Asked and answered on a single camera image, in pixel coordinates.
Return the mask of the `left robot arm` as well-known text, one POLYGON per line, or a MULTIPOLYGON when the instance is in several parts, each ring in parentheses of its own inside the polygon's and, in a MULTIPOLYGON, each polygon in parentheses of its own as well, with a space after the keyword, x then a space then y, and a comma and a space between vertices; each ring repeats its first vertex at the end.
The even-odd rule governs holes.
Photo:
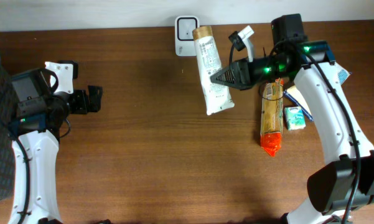
POLYGON ((55 181, 60 127, 70 114, 98 112, 103 95, 100 86, 74 89, 77 75, 75 64, 47 63, 11 79, 19 102, 7 125, 16 161, 10 223, 62 222, 55 181))

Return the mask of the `yellow snack bag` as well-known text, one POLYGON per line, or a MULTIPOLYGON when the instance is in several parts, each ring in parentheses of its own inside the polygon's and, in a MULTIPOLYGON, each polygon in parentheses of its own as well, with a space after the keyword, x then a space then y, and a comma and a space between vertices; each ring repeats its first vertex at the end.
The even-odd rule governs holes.
MULTIPOLYGON (((339 83, 342 85, 348 79, 348 77, 351 76, 351 74, 352 72, 348 72, 346 69, 341 68, 337 74, 339 83)), ((295 85, 284 90, 284 95, 287 99, 293 102, 296 106, 301 107, 303 115, 309 121, 312 121, 312 122, 314 121, 311 111, 308 107, 308 104, 306 103, 303 95, 300 93, 300 91, 296 88, 295 85)))

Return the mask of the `teal tissue pack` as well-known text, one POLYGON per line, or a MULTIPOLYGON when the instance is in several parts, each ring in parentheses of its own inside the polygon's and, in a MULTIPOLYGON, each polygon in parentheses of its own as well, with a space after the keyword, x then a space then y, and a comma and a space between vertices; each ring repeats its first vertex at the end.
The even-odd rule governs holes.
POLYGON ((287 129, 289 131, 304 129, 306 122, 300 106, 287 107, 284 109, 287 129))

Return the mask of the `red orange pasta packet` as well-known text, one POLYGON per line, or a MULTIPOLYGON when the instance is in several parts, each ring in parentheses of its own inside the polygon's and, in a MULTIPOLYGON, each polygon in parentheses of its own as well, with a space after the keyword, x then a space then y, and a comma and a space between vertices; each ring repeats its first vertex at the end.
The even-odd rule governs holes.
POLYGON ((262 93, 260 146, 271 157, 281 149, 283 133, 283 80, 265 84, 262 93))

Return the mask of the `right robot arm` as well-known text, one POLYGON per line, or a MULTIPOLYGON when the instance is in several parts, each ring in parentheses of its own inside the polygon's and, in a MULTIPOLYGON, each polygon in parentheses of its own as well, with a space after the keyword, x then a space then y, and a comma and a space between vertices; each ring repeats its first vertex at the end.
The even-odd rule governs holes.
POLYGON ((343 68, 326 41, 309 41, 300 14, 274 19, 271 30, 269 55, 230 62, 210 79, 238 90, 284 77, 294 83, 314 119, 325 166, 308 178, 307 199, 280 222, 348 223, 350 212, 374 203, 374 146, 341 87, 343 68))

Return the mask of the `white tube with tan cap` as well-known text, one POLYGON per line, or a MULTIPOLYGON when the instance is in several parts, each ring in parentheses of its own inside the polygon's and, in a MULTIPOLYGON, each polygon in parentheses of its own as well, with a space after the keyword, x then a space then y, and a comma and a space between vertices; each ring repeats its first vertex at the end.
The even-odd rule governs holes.
POLYGON ((217 45, 210 26, 201 26, 192 31, 197 57, 200 83, 206 104, 206 114, 218 113, 235 106, 229 88, 212 83, 210 77, 222 69, 217 45))

